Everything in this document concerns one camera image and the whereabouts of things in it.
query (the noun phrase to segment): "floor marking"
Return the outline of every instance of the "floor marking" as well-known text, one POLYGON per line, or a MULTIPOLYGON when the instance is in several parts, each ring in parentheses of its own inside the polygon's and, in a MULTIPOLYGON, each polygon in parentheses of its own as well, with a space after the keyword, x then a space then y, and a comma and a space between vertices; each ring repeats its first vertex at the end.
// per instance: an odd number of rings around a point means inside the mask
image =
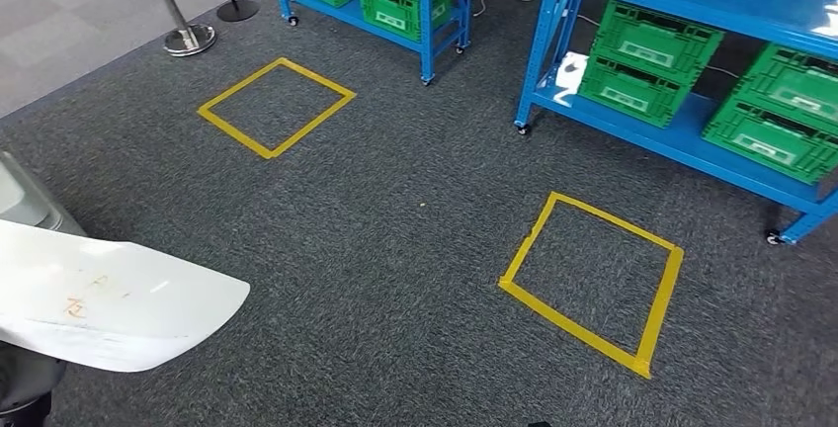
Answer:
POLYGON ((272 63, 269 63, 268 65, 262 67, 261 69, 259 69, 255 73, 251 74, 250 76, 248 76, 248 77, 242 79, 241 81, 239 81, 238 83, 234 84, 231 88, 227 89, 223 93, 221 93, 218 96, 215 96, 214 98, 207 101, 203 106, 198 108, 198 114, 201 115, 207 121, 210 121, 217 128, 220 128, 221 130, 226 132, 229 136, 238 140, 245 147, 247 147, 247 148, 253 150, 254 152, 258 153, 259 155, 261 155, 263 158, 274 158, 274 157, 278 157, 283 152, 285 152, 286 150, 291 148, 292 145, 297 143, 301 138, 305 137, 306 134, 308 134, 314 128, 319 126, 323 121, 329 119, 329 117, 331 117, 333 114, 338 112, 339 109, 346 106, 346 104, 349 103, 350 101, 352 101, 352 98, 354 98, 355 96, 356 96, 356 94, 354 92, 344 88, 343 86, 341 86, 341 85, 339 85, 339 84, 337 84, 333 81, 330 81, 330 80, 324 78, 323 76, 320 76, 319 74, 317 74, 317 73, 315 73, 311 70, 303 68, 302 66, 294 63, 293 61, 290 61, 287 58, 282 57, 282 58, 278 58, 278 59, 274 60, 272 63), (221 101, 229 98, 230 96, 232 96, 236 92, 240 91, 241 89, 243 89, 248 84, 252 83, 253 81, 256 81, 257 79, 259 79, 260 77, 265 75, 268 71, 271 71, 272 69, 276 68, 277 66, 284 66, 288 69, 296 71, 297 73, 305 76, 306 78, 309 78, 313 81, 316 81, 319 84, 322 84, 323 86, 325 86, 325 87, 331 89, 332 91, 340 94, 341 99, 339 99, 338 102, 336 102, 335 104, 331 105, 327 110, 320 113, 316 118, 309 121, 308 124, 303 126, 300 130, 295 132, 292 136, 287 138, 277 148, 272 150, 272 149, 262 145, 261 143, 257 142, 252 137, 246 135, 244 132, 242 132, 238 128, 234 127, 232 124, 228 123, 224 119, 220 118, 219 116, 214 114, 210 109, 212 109, 212 107, 215 106, 216 104, 220 103, 221 101))
POLYGON ((658 335, 660 334, 661 325, 663 325, 663 316, 666 314, 666 307, 669 305, 669 300, 672 298, 672 291, 675 289, 675 281, 678 279, 678 270, 681 268, 681 262, 683 260, 684 250, 675 244, 641 229, 628 221, 620 219, 613 214, 605 213, 602 210, 596 209, 586 203, 580 202, 579 200, 561 195, 560 193, 550 192, 550 195, 545 203, 545 207, 542 209, 541 214, 539 214, 539 218, 533 225, 530 234, 524 238, 524 242, 521 243, 521 247, 518 248, 518 252, 515 254, 515 257, 512 258, 512 262, 509 263, 509 268, 506 270, 506 273, 501 276, 498 281, 498 286, 508 292, 512 297, 523 302, 534 312, 543 316, 559 328, 580 339, 592 348, 598 350, 600 353, 629 368, 644 378, 651 379, 649 366, 651 364, 652 355, 654 354, 655 345, 657 344, 658 335), (530 252, 530 248, 533 247, 533 243, 545 227, 547 219, 552 213, 552 209, 555 207, 556 202, 563 202, 573 207, 577 207, 584 212, 600 217, 601 219, 647 239, 669 251, 669 256, 666 259, 666 265, 663 269, 663 275, 660 278, 660 284, 658 285, 657 292, 655 293, 655 298, 652 301, 652 307, 649 311, 648 318, 646 318, 646 325, 643 328, 643 334, 640 336, 640 343, 637 347, 636 354, 629 353, 622 348, 617 347, 610 341, 562 315, 513 282, 515 274, 518 273, 518 270, 521 268, 521 264, 524 263, 527 253, 530 252))

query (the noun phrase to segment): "shelving unit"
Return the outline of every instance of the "shelving unit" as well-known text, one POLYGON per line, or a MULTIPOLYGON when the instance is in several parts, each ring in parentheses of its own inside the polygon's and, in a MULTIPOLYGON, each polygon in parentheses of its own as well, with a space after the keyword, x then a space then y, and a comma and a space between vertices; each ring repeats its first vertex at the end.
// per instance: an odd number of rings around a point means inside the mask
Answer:
POLYGON ((422 83, 426 86, 434 79, 434 58, 437 55, 454 43, 457 53, 463 53, 470 45, 468 33, 471 23, 471 0, 455 0, 451 19, 435 29, 431 25, 431 0, 419 0, 421 33, 418 42, 365 22, 360 0, 351 0, 340 7, 333 7, 320 0, 279 1, 283 18, 293 26, 298 24, 299 18, 292 12, 292 1, 419 53, 422 60, 422 83))
MULTIPOLYGON (((838 0, 620 1, 838 59, 838 0)), ((568 52, 568 44, 580 2, 542 1, 515 118, 519 133, 529 130, 530 109, 535 104, 801 212, 789 227, 768 231, 772 244, 796 243, 838 213, 838 190, 819 198, 817 185, 804 184, 703 140, 702 129, 717 106, 707 98, 691 94, 669 127, 656 128, 576 96, 587 56, 568 52)))

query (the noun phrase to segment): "caster wheel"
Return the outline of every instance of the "caster wheel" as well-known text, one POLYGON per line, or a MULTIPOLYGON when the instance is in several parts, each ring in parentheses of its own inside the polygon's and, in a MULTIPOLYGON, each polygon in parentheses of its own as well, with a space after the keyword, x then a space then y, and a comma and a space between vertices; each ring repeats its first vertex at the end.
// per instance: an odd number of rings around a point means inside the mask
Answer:
POLYGON ((780 237, 780 232, 776 229, 771 229, 765 233, 765 240, 772 246, 779 246, 781 244, 785 244, 786 241, 780 237))

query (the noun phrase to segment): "white board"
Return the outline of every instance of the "white board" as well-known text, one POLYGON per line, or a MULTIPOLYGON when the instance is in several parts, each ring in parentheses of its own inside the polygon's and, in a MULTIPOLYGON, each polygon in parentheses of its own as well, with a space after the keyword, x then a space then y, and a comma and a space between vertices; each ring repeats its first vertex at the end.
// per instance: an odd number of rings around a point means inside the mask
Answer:
POLYGON ((249 292, 137 244, 0 220, 0 341, 71 363, 154 368, 207 339, 249 292))

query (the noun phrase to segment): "gray carpet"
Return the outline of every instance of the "gray carpet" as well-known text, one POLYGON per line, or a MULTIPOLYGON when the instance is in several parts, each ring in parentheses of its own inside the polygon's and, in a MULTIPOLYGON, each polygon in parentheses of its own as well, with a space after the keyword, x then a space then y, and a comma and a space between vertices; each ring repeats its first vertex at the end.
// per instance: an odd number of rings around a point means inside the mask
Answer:
MULTIPOLYGON (((92 235, 253 288, 159 369, 72 368, 53 425, 838 425, 838 226, 770 247, 762 230, 792 215, 762 198, 557 116, 517 135, 538 2, 489 0, 473 47, 424 88, 412 53, 305 10, 290 28, 258 1, 245 23, 203 17, 220 32, 206 54, 150 43, 0 121, 0 146, 92 235), (358 97, 264 160, 196 109, 278 56, 358 97), (685 248, 650 381, 497 287, 550 191, 685 248)), ((586 14, 600 8, 586 0, 586 14)), ((584 51, 593 29, 579 31, 584 51)), ((731 68, 754 49, 728 46, 731 68)), ((220 111, 279 141, 326 99, 301 97, 308 86, 266 81, 220 111)), ((519 282, 632 347, 662 257, 557 207, 519 282)))

